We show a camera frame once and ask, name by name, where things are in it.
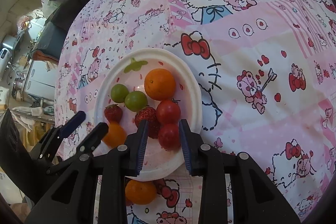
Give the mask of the red cherry tomato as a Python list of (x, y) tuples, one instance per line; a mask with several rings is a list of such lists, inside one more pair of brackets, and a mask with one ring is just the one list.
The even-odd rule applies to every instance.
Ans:
[(180, 147), (179, 128), (176, 124), (163, 125), (158, 133), (158, 141), (161, 147), (167, 151), (173, 151)]
[(164, 100), (157, 106), (156, 116), (160, 124), (177, 124), (181, 117), (181, 109), (177, 103)]

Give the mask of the small orange tangerine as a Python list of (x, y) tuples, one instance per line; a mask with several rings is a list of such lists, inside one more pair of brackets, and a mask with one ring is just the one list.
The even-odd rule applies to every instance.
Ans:
[(152, 181), (130, 180), (125, 187), (126, 205), (147, 205), (155, 200), (157, 189)]

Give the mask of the large orange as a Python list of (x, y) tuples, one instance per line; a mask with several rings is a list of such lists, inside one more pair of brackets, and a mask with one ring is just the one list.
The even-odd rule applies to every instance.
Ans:
[(163, 101), (173, 98), (176, 90), (176, 81), (173, 74), (167, 69), (153, 69), (145, 77), (144, 87), (146, 94), (153, 100)]

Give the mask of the small orange on plate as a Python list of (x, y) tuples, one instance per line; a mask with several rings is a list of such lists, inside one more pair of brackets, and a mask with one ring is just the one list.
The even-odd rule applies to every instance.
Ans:
[(127, 137), (125, 130), (117, 122), (111, 122), (108, 127), (108, 133), (103, 137), (102, 141), (109, 148), (116, 148), (124, 144)]

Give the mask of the strawberry right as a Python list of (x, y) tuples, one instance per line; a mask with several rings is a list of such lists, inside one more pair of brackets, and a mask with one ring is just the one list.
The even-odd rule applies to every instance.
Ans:
[(157, 139), (161, 124), (157, 120), (155, 108), (146, 106), (140, 110), (134, 117), (135, 125), (138, 127), (142, 120), (148, 121), (148, 136), (152, 139)]

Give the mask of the strawberry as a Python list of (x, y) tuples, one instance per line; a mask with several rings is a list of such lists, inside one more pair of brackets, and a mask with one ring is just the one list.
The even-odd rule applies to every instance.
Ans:
[(117, 104), (108, 105), (104, 110), (104, 116), (109, 123), (120, 123), (123, 112)]
[(134, 117), (135, 125), (138, 127), (142, 120), (148, 121), (148, 136), (152, 139), (157, 139), (161, 124), (157, 120), (155, 108), (146, 106), (140, 110)]

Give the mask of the strawberry left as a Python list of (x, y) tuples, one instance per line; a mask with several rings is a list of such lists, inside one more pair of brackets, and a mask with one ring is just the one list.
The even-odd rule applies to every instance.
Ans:
[(109, 123), (120, 123), (123, 112), (117, 104), (108, 105), (104, 110), (104, 116)]

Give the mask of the green grape right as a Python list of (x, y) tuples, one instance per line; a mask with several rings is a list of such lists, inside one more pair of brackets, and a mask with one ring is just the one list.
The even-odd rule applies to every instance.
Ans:
[(126, 96), (124, 104), (130, 111), (138, 112), (147, 106), (147, 96), (138, 90), (130, 92)]

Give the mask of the green grape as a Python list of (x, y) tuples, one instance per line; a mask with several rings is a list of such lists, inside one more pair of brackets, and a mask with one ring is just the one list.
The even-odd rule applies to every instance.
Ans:
[(147, 106), (147, 96), (138, 90), (130, 92), (126, 96), (124, 104), (130, 111), (138, 112)]
[(124, 103), (129, 94), (128, 88), (123, 84), (115, 84), (110, 91), (110, 98), (113, 102)]

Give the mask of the green grape left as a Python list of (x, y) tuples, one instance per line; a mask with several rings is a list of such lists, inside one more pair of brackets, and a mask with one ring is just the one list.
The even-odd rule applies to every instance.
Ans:
[(113, 102), (124, 103), (129, 94), (128, 88), (123, 84), (115, 84), (110, 91), (110, 98)]

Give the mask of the white pink paper plate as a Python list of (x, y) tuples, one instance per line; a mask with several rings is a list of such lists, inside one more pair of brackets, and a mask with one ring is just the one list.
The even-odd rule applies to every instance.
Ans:
[[(110, 90), (115, 84), (125, 85), (129, 91), (144, 91), (145, 76), (153, 69), (170, 71), (176, 81), (173, 96), (181, 109), (181, 118), (186, 119), (192, 132), (200, 133), (202, 128), (202, 96), (200, 87), (188, 65), (173, 53), (158, 49), (136, 50), (123, 57), (103, 79), (96, 96), (93, 123), (105, 122), (104, 109), (112, 103)], [(164, 150), (156, 139), (148, 139), (143, 167), (138, 181), (153, 181), (173, 173), (184, 163), (181, 149)]]

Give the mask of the dark teal chair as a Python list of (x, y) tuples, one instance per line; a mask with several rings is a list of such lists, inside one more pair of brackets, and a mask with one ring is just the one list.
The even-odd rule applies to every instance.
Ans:
[(66, 36), (66, 31), (48, 22), (31, 50), (30, 57), (34, 61), (58, 64)]

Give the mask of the pink Hello Kitty bedsheet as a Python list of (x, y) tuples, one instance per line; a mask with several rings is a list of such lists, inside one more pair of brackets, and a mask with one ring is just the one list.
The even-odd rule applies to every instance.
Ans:
[(56, 80), (56, 123), (93, 129), (101, 81), (126, 55), (163, 48), (193, 71), (206, 143), (249, 153), (301, 221), (335, 174), (335, 5), (331, 0), (89, 0), (72, 23)]

